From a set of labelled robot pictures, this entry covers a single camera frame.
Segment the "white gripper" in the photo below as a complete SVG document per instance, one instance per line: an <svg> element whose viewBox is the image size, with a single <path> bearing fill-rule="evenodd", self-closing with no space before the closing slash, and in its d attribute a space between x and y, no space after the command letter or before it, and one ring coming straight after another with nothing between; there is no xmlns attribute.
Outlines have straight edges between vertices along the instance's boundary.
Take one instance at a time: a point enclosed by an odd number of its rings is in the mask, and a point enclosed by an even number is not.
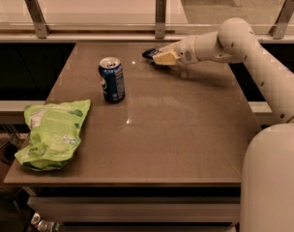
<svg viewBox="0 0 294 232"><path fill-rule="evenodd" d="M196 55L196 40L197 36L191 36L179 42L164 45L159 48L160 53L153 56L153 60L157 65L171 66L177 62L184 65L196 64L199 62Z"/></svg>

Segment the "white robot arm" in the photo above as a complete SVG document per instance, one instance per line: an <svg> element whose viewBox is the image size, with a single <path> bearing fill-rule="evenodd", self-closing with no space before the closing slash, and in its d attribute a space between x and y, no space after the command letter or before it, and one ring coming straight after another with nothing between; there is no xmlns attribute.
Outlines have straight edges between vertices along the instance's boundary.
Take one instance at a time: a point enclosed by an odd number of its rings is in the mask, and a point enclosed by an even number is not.
<svg viewBox="0 0 294 232"><path fill-rule="evenodd" d="M216 32L160 48L153 60L158 65L245 65L265 100L250 108L271 125L246 151L240 232L294 232L294 73L263 48L250 25L238 17L226 20Z"/></svg>

